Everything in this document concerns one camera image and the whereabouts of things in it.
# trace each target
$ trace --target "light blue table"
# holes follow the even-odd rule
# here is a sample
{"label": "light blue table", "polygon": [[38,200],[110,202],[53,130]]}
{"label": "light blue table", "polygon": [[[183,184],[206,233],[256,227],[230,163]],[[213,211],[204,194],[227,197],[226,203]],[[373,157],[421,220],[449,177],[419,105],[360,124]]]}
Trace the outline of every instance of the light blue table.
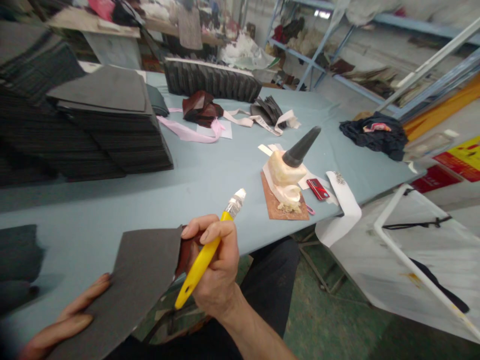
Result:
{"label": "light blue table", "polygon": [[[167,106],[182,107],[183,98],[168,93],[162,74],[148,73],[147,82],[160,89]],[[319,202],[304,190],[315,216],[309,221],[270,220],[260,178],[268,158],[257,148],[260,144],[280,143],[288,149],[312,126],[320,125],[322,132],[304,163],[325,178],[326,171],[341,172],[359,203],[418,176],[383,153],[355,146],[339,130],[339,122],[349,119],[318,94],[263,88],[260,96],[269,95],[284,112],[293,109],[302,124],[299,129],[286,129],[277,137],[256,124],[252,128],[232,124],[233,140],[202,144],[181,141],[162,125],[174,170],[0,190],[0,229],[37,224],[38,241],[46,249],[36,282],[45,295],[1,321],[3,335],[15,351],[51,324],[99,275],[112,270],[125,231],[176,228],[194,217],[220,215],[240,188],[247,193],[235,220],[241,254],[341,213],[336,205]],[[225,110],[250,109],[244,102],[215,102]],[[183,121],[181,113],[172,113],[169,119],[196,127]]]}

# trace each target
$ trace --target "yellow brush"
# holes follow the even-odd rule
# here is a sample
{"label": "yellow brush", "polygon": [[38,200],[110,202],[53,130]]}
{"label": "yellow brush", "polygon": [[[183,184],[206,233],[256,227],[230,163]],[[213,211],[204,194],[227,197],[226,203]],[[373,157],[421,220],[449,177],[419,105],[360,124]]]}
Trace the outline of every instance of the yellow brush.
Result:
{"label": "yellow brush", "polygon": [[[247,193],[244,189],[238,190],[235,195],[230,199],[228,205],[226,206],[223,214],[221,215],[220,221],[233,221],[235,216],[239,213],[242,205],[244,204],[245,196]],[[183,283],[180,293],[175,301],[175,309],[181,309],[185,304],[189,296],[195,290],[199,284],[200,279],[205,274],[205,271],[210,265],[215,252],[220,244],[220,238],[217,237],[212,242],[206,244],[198,254],[198,257],[195,259],[188,275],[186,276],[185,282]]]}

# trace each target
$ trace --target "red sign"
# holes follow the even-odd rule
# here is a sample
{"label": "red sign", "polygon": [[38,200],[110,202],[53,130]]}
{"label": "red sign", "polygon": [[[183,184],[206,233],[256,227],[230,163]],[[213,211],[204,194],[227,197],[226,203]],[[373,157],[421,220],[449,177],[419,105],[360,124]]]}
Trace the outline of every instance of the red sign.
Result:
{"label": "red sign", "polygon": [[410,185],[419,193],[428,193],[429,191],[444,188],[448,185],[457,184],[462,182],[460,176],[452,174],[441,165],[434,165],[426,171],[424,177],[415,180]]}
{"label": "red sign", "polygon": [[479,170],[449,152],[443,152],[440,155],[435,156],[434,159],[471,183],[480,180]]}

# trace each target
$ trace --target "hand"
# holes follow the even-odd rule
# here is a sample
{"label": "hand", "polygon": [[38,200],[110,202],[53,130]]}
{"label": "hand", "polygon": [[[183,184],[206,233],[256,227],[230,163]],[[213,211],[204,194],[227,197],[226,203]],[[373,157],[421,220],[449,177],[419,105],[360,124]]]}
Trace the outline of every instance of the hand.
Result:
{"label": "hand", "polygon": [[110,274],[105,273],[68,305],[54,324],[47,326],[35,335],[23,348],[18,360],[45,359],[56,344],[84,330],[94,318],[80,311],[93,303],[109,286]]}
{"label": "hand", "polygon": [[[239,246],[237,228],[233,221],[220,221],[217,215],[194,218],[183,230],[183,239],[193,238],[199,231],[205,230],[200,243],[211,243],[221,238],[215,256],[193,291],[197,306],[217,320],[226,316],[235,305],[236,294],[240,291],[235,283],[239,267]],[[187,272],[190,271],[199,255],[199,247],[193,242]]]}

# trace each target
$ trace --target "brush handle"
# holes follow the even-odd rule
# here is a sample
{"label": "brush handle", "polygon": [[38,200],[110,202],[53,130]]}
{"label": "brush handle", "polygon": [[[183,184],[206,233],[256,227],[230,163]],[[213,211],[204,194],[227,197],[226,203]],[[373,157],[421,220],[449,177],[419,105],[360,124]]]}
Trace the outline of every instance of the brush handle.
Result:
{"label": "brush handle", "polygon": [[[220,221],[233,220],[234,219],[232,218],[232,216],[226,211],[223,212],[220,219]],[[215,252],[219,247],[220,241],[220,237],[217,237],[212,242],[204,245],[201,249],[200,253],[195,259],[195,262],[191,266],[191,269],[188,272],[186,279],[183,282],[183,285],[181,286],[180,293],[178,293],[178,297],[175,301],[175,309],[179,310],[185,305],[188,298],[199,284],[200,279],[205,274],[205,271],[209,267],[210,262],[212,261]]]}

